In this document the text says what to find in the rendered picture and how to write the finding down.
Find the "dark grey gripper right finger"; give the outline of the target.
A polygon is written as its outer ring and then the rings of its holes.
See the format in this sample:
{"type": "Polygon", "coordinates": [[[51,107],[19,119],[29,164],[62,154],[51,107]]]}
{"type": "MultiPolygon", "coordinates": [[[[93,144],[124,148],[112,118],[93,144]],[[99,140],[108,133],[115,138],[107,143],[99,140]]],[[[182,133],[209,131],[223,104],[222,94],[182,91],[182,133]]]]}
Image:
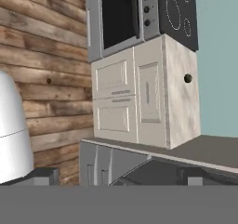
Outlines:
{"type": "Polygon", "coordinates": [[[207,172],[202,168],[181,168],[178,170],[178,184],[184,186],[238,186],[238,176],[207,172]]]}

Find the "white drawer front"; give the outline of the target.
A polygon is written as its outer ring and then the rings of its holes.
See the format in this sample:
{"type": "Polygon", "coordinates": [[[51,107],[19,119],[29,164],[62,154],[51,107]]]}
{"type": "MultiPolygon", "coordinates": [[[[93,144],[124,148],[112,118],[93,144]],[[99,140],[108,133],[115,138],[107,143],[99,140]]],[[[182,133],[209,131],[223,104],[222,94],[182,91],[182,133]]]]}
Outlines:
{"type": "Polygon", "coordinates": [[[113,54],[91,64],[93,99],[135,94],[134,48],[113,54]],[[131,90],[131,93],[112,95],[113,91],[131,90]]]}
{"type": "Polygon", "coordinates": [[[94,136],[124,142],[137,141],[136,101],[134,96],[93,101],[94,136]],[[111,102],[112,99],[131,99],[111,102]]]}

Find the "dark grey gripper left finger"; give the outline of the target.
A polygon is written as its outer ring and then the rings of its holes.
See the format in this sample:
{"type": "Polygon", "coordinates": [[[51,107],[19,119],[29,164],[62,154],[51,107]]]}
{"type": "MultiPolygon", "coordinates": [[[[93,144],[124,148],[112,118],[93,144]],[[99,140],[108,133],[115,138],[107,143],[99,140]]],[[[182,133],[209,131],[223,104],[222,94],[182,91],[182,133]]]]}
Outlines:
{"type": "Polygon", "coordinates": [[[56,167],[37,167],[23,178],[7,183],[7,186],[58,186],[59,171],[56,167]]]}

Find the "grey fridge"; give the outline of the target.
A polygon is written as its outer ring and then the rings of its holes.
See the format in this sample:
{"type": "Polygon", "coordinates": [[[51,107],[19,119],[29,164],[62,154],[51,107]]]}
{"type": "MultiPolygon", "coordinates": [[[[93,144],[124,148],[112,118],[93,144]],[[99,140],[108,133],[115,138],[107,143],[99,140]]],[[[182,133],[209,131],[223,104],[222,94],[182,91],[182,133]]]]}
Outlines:
{"type": "Polygon", "coordinates": [[[176,186],[178,170],[238,176],[238,138],[201,135],[173,150],[103,138],[80,141],[82,186],[176,186]]]}

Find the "stainless steel oven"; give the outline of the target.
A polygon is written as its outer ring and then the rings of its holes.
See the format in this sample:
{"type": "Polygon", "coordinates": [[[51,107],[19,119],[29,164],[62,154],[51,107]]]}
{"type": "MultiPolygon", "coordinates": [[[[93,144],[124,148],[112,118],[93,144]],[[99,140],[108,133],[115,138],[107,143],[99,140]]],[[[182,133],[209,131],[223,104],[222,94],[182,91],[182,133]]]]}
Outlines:
{"type": "Polygon", "coordinates": [[[158,0],[86,0],[86,26],[93,62],[159,36],[158,0]]]}

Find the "black hob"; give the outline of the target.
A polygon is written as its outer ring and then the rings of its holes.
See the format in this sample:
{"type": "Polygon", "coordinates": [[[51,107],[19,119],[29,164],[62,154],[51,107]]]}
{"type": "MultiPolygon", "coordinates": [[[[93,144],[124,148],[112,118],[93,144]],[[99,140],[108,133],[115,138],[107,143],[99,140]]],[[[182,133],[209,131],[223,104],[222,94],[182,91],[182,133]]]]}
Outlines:
{"type": "Polygon", "coordinates": [[[160,33],[198,50],[196,0],[158,0],[160,33]]]}

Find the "white cupboard door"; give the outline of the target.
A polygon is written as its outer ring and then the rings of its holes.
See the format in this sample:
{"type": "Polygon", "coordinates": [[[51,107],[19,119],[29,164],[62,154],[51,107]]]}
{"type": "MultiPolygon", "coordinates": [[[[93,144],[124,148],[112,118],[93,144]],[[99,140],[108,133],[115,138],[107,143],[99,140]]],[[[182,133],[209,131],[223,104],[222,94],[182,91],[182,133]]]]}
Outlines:
{"type": "Polygon", "coordinates": [[[165,148],[162,38],[138,45],[134,52],[139,143],[165,148]],[[150,104],[146,100],[146,81],[150,86],[150,104]]]}

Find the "white rounded dome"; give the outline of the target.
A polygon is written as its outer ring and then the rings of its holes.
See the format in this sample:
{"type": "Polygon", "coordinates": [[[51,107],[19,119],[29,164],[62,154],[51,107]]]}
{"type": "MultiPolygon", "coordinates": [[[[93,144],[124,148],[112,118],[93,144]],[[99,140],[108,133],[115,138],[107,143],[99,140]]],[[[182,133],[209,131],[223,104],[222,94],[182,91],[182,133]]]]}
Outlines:
{"type": "Polygon", "coordinates": [[[22,99],[13,78],[0,71],[0,184],[33,171],[33,150],[22,99]]]}

